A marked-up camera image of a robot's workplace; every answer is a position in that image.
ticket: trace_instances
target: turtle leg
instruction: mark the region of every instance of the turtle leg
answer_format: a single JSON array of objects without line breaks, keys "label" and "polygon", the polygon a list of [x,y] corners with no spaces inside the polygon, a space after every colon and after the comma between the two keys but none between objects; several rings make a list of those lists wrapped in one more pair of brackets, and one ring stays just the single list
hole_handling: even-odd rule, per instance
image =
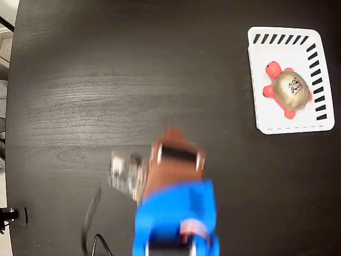
[{"label": "turtle leg", "polygon": [[274,95],[272,84],[263,88],[263,95],[267,98],[272,98]]},{"label": "turtle leg", "polygon": [[296,115],[296,112],[293,110],[285,109],[284,110],[284,116],[288,119],[293,119]]}]

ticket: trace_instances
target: white basket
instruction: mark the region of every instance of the white basket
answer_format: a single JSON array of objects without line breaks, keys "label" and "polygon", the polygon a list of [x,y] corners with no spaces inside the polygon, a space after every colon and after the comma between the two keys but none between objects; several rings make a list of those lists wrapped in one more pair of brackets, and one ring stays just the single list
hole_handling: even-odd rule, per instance
[{"label": "white basket", "polygon": [[[334,109],[319,33],[311,29],[252,27],[248,41],[257,128],[265,134],[331,130]],[[312,101],[294,119],[285,118],[283,109],[263,96],[263,88],[271,84],[265,72],[271,61],[278,62],[282,69],[294,69],[313,93]]]}]

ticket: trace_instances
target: black table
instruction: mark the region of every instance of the black table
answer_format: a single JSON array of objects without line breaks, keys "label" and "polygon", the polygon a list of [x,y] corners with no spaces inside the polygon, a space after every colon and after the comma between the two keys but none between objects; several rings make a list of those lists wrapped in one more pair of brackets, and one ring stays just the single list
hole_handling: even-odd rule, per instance
[{"label": "black table", "polygon": [[[14,255],[81,255],[85,211],[113,149],[147,155],[169,124],[207,150],[221,255],[341,254],[340,4],[328,1],[20,2],[7,99]],[[256,129],[252,26],[323,40],[332,131]],[[108,190],[90,237],[131,255],[133,202]]]}]

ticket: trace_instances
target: blue gripper housing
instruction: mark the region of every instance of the blue gripper housing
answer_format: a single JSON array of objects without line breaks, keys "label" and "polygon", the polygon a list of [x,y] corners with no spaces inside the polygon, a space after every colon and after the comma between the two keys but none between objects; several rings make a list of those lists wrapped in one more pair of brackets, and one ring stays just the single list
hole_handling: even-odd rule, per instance
[{"label": "blue gripper housing", "polygon": [[219,239],[215,236],[216,208],[210,180],[194,181],[170,186],[149,196],[136,213],[133,256],[145,256],[145,246],[151,237],[177,240],[180,224],[193,218],[208,229],[208,242],[194,236],[197,256],[219,256]]}]

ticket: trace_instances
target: black cable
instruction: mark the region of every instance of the black cable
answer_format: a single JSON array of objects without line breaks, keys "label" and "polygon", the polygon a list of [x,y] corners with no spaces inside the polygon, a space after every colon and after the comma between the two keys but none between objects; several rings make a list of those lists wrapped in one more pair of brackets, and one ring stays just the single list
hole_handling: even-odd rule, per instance
[{"label": "black cable", "polygon": [[12,24],[10,24],[7,20],[2,18],[1,16],[0,16],[0,24],[4,25],[10,31],[14,32],[14,26]]},{"label": "black cable", "polygon": [[[83,251],[84,256],[89,256],[88,251],[87,251],[87,247],[86,247],[86,239],[87,239],[87,234],[88,234],[88,231],[89,231],[91,223],[92,223],[92,219],[95,215],[96,208],[97,208],[97,206],[101,200],[101,194],[102,194],[102,187],[99,187],[97,194],[91,200],[89,207],[88,207],[86,214],[85,214],[83,227],[82,227],[82,233],[80,236],[80,244],[82,246],[82,251]],[[100,239],[101,243],[103,244],[103,247],[104,247],[105,251],[107,252],[108,256],[113,256],[113,254],[111,253],[107,243],[105,242],[105,240],[101,236],[101,234],[95,235],[94,243],[92,245],[91,256],[95,255],[96,244],[97,244],[98,238]]]}]

